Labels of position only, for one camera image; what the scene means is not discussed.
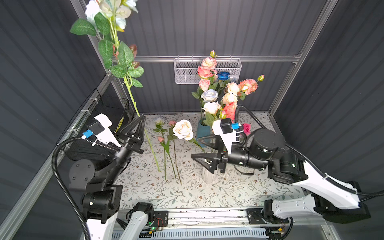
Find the blue ceramic vase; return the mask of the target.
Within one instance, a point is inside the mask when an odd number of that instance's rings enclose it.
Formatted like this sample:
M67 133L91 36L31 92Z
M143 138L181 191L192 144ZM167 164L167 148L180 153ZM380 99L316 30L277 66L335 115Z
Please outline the blue ceramic vase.
M202 118L198 123L197 134L196 134L197 140L202 137L207 137L212 133L211 127L205 123L206 120L207 120L206 118Z

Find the white ribbed ceramic vase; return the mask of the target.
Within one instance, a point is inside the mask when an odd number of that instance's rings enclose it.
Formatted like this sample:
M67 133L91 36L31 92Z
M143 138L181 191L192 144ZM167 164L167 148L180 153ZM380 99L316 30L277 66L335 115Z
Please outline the white ribbed ceramic vase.
M202 170L202 178L203 178L203 181L206 184L215 184L218 181L218 179L219 179L218 171L215 170L213 173L211 173L206 168L203 168L203 170Z

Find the cream rose stem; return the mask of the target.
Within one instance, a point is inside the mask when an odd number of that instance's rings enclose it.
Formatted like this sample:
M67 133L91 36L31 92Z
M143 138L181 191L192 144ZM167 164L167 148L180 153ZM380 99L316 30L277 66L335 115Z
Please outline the cream rose stem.
M193 127L190 121L180 120L179 122L176 122L175 125L172 127L172 131L174 136L176 136L177 139L190 142L198 146L204 153L206 152L204 148L198 143L198 141L194 139Z

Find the magenta pink rose stem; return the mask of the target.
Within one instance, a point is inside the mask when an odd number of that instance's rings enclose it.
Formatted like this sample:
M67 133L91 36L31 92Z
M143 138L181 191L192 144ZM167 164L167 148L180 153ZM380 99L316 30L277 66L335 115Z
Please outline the magenta pink rose stem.
M250 124L242 124L243 131L246 134L246 136L249 136L251 134L251 125Z

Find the pale white pink rose stem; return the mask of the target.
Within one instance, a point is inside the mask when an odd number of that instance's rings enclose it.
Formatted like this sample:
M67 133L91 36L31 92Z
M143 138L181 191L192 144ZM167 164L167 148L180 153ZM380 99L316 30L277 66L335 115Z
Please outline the pale white pink rose stem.
M207 102L204 103L202 110L204 112L203 123L210 127L211 134L213 134L213 123L220 119L220 113L222 106L218 102Z

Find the pink coral rose stem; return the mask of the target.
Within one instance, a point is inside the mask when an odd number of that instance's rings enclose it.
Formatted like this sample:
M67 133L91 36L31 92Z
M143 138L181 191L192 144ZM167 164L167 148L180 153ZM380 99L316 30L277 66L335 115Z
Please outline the pink coral rose stem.
M230 104L225 105L221 112L221 118L222 119L229 118L231 119L232 122L234 122L236 109L237 109L237 102L232 102Z

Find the white peony flower stem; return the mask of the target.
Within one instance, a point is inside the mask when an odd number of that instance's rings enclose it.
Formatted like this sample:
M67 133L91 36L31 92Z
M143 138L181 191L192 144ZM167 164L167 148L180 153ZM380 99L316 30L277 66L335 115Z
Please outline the white peony flower stem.
M228 83L226 85L226 93L222 98L223 105L229 105L231 103L238 102L238 93L240 92L239 86L235 82Z

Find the small pale pink rose stem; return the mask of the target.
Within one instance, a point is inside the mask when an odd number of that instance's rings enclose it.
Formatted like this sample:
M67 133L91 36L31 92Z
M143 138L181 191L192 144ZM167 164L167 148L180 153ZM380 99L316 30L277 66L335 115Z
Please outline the small pale pink rose stem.
M203 100L202 94L209 89L210 85L211 85L211 81L210 80L200 79L200 81L198 83L197 91L196 92L192 92L192 96L195 99L197 99L199 101L202 101Z

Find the peach rose flower stem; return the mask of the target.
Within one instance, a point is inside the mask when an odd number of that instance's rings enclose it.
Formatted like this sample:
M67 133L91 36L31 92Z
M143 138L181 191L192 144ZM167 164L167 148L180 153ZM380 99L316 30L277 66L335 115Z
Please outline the peach rose flower stem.
M265 75L260 75L256 80L255 79L245 79L240 81L238 87L240 91L237 93L240 100L244 100L246 96L254 93L258 89L258 84L265 79Z

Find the blue artificial rose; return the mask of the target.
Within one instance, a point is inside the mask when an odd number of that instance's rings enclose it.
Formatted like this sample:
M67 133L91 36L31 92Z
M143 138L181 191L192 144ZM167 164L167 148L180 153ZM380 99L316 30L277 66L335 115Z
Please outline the blue artificial rose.
M225 88L225 86L229 83L230 80L230 73L229 72L219 72L217 74L218 83L219 83L219 89L222 90Z

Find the large pink rose stem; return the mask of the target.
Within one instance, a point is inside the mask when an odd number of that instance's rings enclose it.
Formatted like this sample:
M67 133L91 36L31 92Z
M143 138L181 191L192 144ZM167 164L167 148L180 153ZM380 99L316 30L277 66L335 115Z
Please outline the large pink rose stem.
M198 75L200 79L210 80L211 83L214 81L214 71L209 69L208 67L198 67Z

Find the pink carnation flower stem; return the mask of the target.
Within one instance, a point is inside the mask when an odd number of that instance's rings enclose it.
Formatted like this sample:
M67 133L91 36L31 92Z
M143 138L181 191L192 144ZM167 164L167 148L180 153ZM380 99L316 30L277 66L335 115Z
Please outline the pink carnation flower stem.
M217 54L215 50L210 51L210 55L203 59L200 66L202 67L208 67L209 69L214 71L214 79L216 78L217 71L215 70L215 67L217 66L217 60L216 60Z

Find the white blue flower spray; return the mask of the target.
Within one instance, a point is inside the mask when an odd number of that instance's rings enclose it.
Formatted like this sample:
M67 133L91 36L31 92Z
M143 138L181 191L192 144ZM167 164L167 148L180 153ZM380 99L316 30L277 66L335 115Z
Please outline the white blue flower spray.
M70 33L78 36L92 36L99 39L98 52L104 67L118 79L123 79L134 111L140 116L132 88L142 88L138 80L145 70L136 61L137 46L128 46L119 39L118 33L124 32L127 18L137 13L137 2L127 0L89 1L84 19L77 19L71 26Z

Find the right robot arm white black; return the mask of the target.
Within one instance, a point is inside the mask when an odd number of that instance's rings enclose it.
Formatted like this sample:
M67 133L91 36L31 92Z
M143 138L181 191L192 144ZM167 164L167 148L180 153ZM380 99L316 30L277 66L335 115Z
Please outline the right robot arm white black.
M284 137L268 129L251 133L249 147L241 145L239 133L215 136L212 148L216 153L192 154L193 160L210 173L224 173L228 164L267 171L277 183L309 191L301 198L266 200L262 218L273 223L301 216L318 216L324 220L348 224L369 219L368 206L360 200L357 183L343 183L316 169L314 164L289 147Z

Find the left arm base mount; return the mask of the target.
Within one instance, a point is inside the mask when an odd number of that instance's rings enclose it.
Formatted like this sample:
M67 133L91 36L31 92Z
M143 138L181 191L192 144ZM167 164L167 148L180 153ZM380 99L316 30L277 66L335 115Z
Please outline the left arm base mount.
M168 226L169 211L154 211L149 215L147 228L164 228Z

